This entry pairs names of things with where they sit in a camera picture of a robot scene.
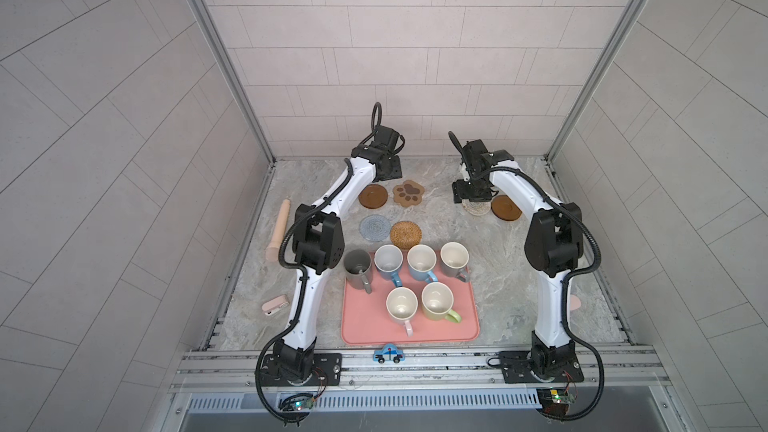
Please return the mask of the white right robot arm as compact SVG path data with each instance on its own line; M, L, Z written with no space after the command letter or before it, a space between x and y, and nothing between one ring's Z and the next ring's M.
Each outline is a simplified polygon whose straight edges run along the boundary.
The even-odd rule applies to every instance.
M575 343L564 328L569 313L564 280L583 255L580 209L550 197L508 152L490 152L481 140L462 145L454 133L448 136L461 156L462 178L452 184L453 201L485 203L499 191L530 219L524 252L539 285L529 364L539 377L551 376L575 356Z

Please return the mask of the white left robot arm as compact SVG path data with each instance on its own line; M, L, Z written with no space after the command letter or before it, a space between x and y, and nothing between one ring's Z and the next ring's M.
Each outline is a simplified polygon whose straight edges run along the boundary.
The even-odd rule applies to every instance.
M345 171L332 186L311 204L301 204L286 232L279 253L287 247L292 262L280 258L280 265L296 271L296 283L287 328L275 337L273 355L277 364L303 380L310 375L316 325L323 291L324 272L341 260L345 240L342 218L365 187L402 176L398 153L404 137L386 126L375 126L345 160Z

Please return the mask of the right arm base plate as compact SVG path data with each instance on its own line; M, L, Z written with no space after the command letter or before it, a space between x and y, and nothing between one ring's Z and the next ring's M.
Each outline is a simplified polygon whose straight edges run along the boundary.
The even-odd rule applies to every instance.
M532 354L530 351L510 350L500 352L498 359L507 384L584 381L583 370L575 352Z

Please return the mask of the light blue woven coaster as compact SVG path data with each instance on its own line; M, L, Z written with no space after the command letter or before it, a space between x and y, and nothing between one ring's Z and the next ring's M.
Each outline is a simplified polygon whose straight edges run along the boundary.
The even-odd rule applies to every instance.
M381 242L389 238L391 227L389 219L379 214L373 214L360 222L359 231L365 240Z

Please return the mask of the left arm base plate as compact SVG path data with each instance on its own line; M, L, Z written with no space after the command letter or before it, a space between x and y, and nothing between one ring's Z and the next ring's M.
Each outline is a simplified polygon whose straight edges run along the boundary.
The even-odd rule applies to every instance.
M267 354L259 368L262 386L337 386L340 383L342 355L314 353L294 360L281 355Z

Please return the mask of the brown wooden coaster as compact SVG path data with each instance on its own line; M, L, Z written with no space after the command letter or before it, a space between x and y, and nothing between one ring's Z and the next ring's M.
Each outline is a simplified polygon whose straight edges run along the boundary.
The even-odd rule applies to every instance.
M516 221L523 215L521 209L506 195L496 196L491 201L491 211L500 220L508 222Z
M360 204L371 210L383 207L389 198L387 189L379 184L370 184L366 186L358 196Z

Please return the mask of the multicolour woven rope coaster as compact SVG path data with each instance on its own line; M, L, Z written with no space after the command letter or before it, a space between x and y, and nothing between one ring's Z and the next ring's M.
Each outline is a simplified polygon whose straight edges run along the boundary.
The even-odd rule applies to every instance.
M472 202L469 200L463 200L462 206L467 213L475 217L481 217L491 212L490 202Z

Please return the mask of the cork paw print coaster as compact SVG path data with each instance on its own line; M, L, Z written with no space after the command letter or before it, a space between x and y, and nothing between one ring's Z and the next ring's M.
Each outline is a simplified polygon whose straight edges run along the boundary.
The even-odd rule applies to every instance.
M425 191L422 185L406 180L393 188L393 200L403 208L416 206L422 203Z

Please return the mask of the tan rattan coaster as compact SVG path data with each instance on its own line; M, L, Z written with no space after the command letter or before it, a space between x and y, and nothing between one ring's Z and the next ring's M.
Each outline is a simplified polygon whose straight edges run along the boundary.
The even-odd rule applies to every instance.
M412 221L399 221L390 229L390 240L396 247L408 250L421 243L422 230Z

